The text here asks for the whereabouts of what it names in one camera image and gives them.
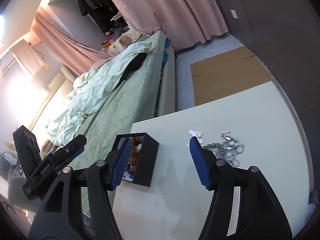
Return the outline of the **black garment on bed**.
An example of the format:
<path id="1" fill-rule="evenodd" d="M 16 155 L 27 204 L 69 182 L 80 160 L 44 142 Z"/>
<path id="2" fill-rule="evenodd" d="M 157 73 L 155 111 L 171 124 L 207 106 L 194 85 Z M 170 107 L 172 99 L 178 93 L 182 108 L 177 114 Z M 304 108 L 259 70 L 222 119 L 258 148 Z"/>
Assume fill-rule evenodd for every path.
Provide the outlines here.
<path id="1" fill-rule="evenodd" d="M 126 67 L 125 71 L 123 72 L 117 86 L 119 87 L 125 80 L 127 80 L 129 78 L 129 76 L 139 70 L 139 68 L 141 67 L 141 65 L 143 64 L 143 62 L 145 61 L 147 57 L 147 53 L 141 53 L 138 54 Z"/>

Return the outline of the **white wall socket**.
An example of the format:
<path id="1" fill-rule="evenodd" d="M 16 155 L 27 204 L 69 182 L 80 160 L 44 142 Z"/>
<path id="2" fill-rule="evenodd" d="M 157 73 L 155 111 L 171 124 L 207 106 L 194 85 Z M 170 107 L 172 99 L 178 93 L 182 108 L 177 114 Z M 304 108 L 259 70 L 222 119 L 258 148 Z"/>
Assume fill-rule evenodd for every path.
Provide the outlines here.
<path id="1" fill-rule="evenodd" d="M 235 10 L 231 10 L 231 14 L 233 16 L 234 19 L 238 19 L 237 13 Z"/>

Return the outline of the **pink curtain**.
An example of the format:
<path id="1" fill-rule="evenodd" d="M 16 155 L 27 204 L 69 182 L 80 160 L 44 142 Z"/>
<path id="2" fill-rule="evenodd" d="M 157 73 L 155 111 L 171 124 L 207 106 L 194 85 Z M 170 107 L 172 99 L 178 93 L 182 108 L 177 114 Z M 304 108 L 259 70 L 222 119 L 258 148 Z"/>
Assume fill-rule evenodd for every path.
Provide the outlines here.
<path id="1" fill-rule="evenodd" d="M 75 74 L 88 72 L 99 60 L 111 61 L 114 56 L 83 44 L 68 35 L 42 7 L 34 16 L 31 30 Z"/>
<path id="2" fill-rule="evenodd" d="M 137 30 L 158 30 L 175 50 L 206 43 L 228 32 L 215 0 L 112 0 L 125 20 Z"/>

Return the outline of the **white towel on wall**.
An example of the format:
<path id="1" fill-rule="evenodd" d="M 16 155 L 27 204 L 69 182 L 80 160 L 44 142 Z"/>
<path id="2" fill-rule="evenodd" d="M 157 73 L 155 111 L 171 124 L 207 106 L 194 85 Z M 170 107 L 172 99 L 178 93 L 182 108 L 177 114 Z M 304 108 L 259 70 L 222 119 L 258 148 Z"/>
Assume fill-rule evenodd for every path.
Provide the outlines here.
<path id="1" fill-rule="evenodd" d="M 11 55 L 16 59 L 25 73 L 40 82 L 47 74 L 48 65 L 44 59 L 26 40 L 22 39 L 10 48 Z"/>

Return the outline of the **pale green duvet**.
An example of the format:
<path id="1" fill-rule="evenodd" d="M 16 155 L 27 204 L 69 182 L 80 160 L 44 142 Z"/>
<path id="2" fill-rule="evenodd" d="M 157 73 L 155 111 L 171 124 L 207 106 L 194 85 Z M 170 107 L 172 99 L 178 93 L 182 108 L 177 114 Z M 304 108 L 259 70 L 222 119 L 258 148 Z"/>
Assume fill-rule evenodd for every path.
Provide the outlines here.
<path id="1" fill-rule="evenodd" d="M 81 74 L 73 90 L 55 107 L 46 125 L 47 139 L 56 146 L 65 146 L 75 136 L 84 120 L 96 113 L 115 90 L 130 63 L 151 51 L 151 41 L 141 41 L 104 63 L 98 70 Z"/>

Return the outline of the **pink curtain right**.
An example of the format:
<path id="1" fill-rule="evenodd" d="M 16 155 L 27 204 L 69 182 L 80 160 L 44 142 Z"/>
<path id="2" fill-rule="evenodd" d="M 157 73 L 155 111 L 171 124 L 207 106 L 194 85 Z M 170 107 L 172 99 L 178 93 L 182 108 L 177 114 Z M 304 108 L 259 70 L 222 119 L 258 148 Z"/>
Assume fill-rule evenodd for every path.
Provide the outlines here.
<path id="1" fill-rule="evenodd" d="M 175 50 L 206 43 L 228 32 L 215 0 L 112 0 L 125 20 L 137 30 L 158 30 Z"/>

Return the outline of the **pink curtain left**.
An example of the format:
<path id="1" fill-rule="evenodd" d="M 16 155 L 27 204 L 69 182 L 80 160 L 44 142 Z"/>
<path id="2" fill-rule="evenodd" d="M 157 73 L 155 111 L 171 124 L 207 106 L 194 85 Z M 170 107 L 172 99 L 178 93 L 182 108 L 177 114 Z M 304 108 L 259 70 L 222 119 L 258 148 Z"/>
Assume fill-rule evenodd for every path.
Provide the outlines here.
<path id="1" fill-rule="evenodd" d="M 34 16 L 31 30 L 75 74 L 88 72 L 99 60 L 111 61 L 114 56 L 83 44 L 68 35 L 42 7 Z"/>

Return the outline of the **black jewelry box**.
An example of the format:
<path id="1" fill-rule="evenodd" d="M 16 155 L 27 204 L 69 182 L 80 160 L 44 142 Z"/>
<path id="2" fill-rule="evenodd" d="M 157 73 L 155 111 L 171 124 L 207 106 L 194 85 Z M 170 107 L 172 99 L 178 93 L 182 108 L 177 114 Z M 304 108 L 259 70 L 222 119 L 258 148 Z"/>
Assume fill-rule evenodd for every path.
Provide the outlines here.
<path id="1" fill-rule="evenodd" d="M 131 150 L 129 150 L 128 162 L 121 179 L 136 185 L 150 187 L 159 143 L 145 132 L 119 134 L 116 136 L 110 153 L 116 153 L 126 138 L 131 141 Z"/>

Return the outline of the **hanging dark clothes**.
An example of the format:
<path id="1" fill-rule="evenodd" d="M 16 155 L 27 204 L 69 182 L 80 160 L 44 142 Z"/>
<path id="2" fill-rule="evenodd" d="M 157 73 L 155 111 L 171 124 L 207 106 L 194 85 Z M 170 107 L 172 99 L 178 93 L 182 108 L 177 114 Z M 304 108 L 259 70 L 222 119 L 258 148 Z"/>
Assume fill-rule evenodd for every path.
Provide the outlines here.
<path id="1" fill-rule="evenodd" d="M 97 24 L 99 29 L 105 34 L 112 29 L 125 28 L 127 23 L 120 17 L 112 20 L 119 12 L 112 0 L 76 0 L 82 16 L 89 15 Z"/>

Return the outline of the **bear print pillow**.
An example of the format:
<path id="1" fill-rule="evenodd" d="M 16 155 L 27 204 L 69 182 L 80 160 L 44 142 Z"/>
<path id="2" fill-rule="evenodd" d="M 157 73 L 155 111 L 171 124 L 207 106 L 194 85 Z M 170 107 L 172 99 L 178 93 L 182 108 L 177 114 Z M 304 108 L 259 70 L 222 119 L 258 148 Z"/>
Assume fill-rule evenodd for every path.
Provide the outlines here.
<path id="1" fill-rule="evenodd" d="M 107 52 L 112 56 L 116 56 L 122 53 L 128 46 L 135 43 L 141 35 L 142 34 L 139 31 L 132 28 L 121 35 L 112 45 L 110 45 Z"/>

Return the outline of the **bed with green sheet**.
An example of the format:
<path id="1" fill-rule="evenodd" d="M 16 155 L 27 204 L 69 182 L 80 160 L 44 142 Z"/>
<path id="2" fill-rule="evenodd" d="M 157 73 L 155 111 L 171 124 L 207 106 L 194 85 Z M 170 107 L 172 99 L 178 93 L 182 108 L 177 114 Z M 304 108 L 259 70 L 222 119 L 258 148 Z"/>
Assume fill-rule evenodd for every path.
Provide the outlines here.
<path id="1" fill-rule="evenodd" d="M 89 115 L 76 132 L 74 138 L 82 134 L 87 138 L 87 144 L 84 152 L 72 161 L 73 168 L 84 168 L 105 158 L 117 135 L 129 132 L 135 122 L 153 118 L 159 113 L 164 101 L 161 90 L 163 76 L 166 67 L 173 63 L 174 51 L 162 31 L 141 41 L 151 41 L 152 48 L 139 70 L 115 88 L 100 109 Z M 73 83 L 61 96 L 54 95 L 50 99 L 33 127 L 42 155 L 54 153 L 63 147 L 47 139 L 46 125 L 55 107 L 73 90 Z"/>

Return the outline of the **flat cardboard sheet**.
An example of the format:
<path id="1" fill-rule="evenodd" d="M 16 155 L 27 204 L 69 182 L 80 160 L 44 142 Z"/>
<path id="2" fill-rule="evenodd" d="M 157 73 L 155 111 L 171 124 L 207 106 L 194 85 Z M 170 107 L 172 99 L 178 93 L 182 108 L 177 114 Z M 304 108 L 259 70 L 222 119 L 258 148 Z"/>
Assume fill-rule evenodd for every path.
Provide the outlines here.
<path id="1" fill-rule="evenodd" d="M 191 64 L 195 105 L 215 101 L 272 81 L 279 83 L 246 47 Z"/>

